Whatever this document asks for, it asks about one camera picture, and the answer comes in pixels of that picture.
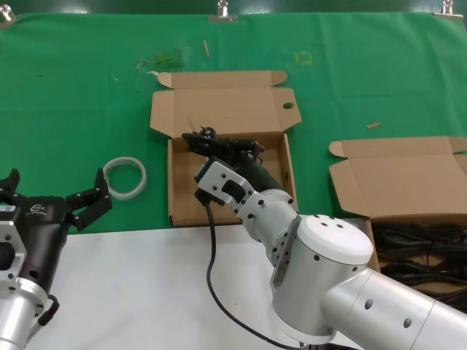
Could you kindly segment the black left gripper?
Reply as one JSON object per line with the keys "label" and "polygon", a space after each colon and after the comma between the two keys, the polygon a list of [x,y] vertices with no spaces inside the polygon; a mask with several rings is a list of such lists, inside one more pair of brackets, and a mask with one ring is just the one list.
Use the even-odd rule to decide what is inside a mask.
{"label": "black left gripper", "polygon": [[70,223],[78,231],[86,229],[112,209],[109,187],[103,168],[99,168],[93,188],[66,197],[18,195],[20,173],[13,168],[1,180],[1,204],[20,208],[20,237],[26,259],[19,277],[28,279],[49,292]]}

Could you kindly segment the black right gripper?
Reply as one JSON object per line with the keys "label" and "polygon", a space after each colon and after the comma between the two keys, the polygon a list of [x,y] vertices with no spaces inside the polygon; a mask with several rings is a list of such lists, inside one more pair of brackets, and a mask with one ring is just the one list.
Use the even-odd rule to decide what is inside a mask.
{"label": "black right gripper", "polygon": [[[205,143],[208,158],[216,158],[232,166],[235,161],[234,146],[231,142]],[[265,147],[254,140],[237,140],[238,162],[233,166],[235,172],[244,177],[259,193],[266,190],[285,190],[285,188],[257,161]]]}

